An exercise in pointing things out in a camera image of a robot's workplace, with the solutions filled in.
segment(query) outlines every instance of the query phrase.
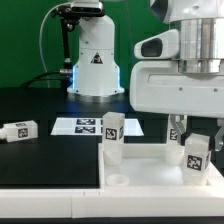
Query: paper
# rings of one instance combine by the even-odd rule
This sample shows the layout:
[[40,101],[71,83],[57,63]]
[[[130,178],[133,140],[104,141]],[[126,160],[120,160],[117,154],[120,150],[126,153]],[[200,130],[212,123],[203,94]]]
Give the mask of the paper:
[[[51,135],[102,135],[101,118],[57,118]],[[125,119],[125,136],[143,136],[137,119]]]

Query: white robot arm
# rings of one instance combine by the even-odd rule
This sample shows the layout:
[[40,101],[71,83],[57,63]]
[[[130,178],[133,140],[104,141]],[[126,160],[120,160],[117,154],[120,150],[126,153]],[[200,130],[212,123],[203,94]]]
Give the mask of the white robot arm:
[[121,96],[120,69],[114,62],[115,26],[98,0],[71,1],[80,15],[79,61],[74,65],[68,96],[87,102],[108,102]]
[[223,120],[224,1],[152,0],[150,7],[170,30],[135,46],[136,57],[147,61],[132,71],[133,108]]

